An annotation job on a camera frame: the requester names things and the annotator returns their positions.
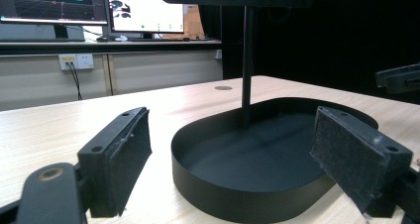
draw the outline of black cable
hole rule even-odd
[[[78,100],[83,100],[83,98],[81,97],[81,93],[80,93],[80,83],[79,83],[79,80],[78,80],[76,68],[74,67],[73,62],[67,62],[66,64],[70,68],[71,75],[73,76],[74,82],[75,82],[76,87],[77,87],[77,99]]]

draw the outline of wooden table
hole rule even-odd
[[[218,90],[216,86],[230,86]],[[20,198],[26,177],[54,163],[77,163],[76,153],[120,113],[146,106],[151,110],[153,153],[133,189],[122,217],[89,223],[227,223],[188,203],[171,176],[170,143],[192,121],[241,107],[242,80],[232,79],[118,95],[43,107],[0,112],[0,206]],[[372,116],[379,131],[420,155],[420,106],[277,78],[255,76],[251,102],[275,97],[328,100]],[[392,219],[370,223],[400,223]],[[361,223],[366,220],[335,185],[303,214],[284,223]]]

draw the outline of dark background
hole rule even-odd
[[[221,15],[222,33],[211,36],[222,39],[224,78],[241,77],[244,8],[206,10],[213,24]],[[420,61],[420,0],[316,0],[304,9],[259,8],[255,26],[254,75],[420,104],[420,92],[388,94],[374,77]]]

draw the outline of cable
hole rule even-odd
[[[77,28],[73,28],[73,27],[69,27],[69,26],[65,26],[65,27],[66,28],[69,28],[69,29],[72,29],[72,30],[77,30],[77,31],[82,31],[82,32],[90,33],[90,34],[93,34],[93,35],[98,36],[98,37],[105,37],[105,38],[114,39],[114,40],[116,38],[118,38],[118,37],[111,36],[111,35],[94,33],[94,32],[91,32],[91,31],[89,31],[87,29],[84,29],[82,26],[77,26]]]
[[[78,80],[76,68],[74,67],[73,62],[66,62],[65,64],[70,68],[71,75],[73,75],[73,79],[74,79],[74,82],[75,82],[76,87],[77,87],[77,99],[78,100],[83,100],[83,98],[81,97],[81,94],[80,94],[80,83],[79,83],[79,80]]]

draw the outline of screw hole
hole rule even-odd
[[[102,150],[102,148],[101,147],[94,147],[94,148],[92,148],[92,152],[100,152]]]
[[[64,173],[63,168],[50,168],[48,170],[41,172],[38,175],[38,179],[40,181],[48,181],[51,179],[55,179],[56,177],[62,175],[63,173]]]
[[[215,89],[217,90],[231,90],[231,86],[216,86]]]
[[[398,149],[396,149],[394,147],[386,147],[386,148],[391,152],[398,152]]]

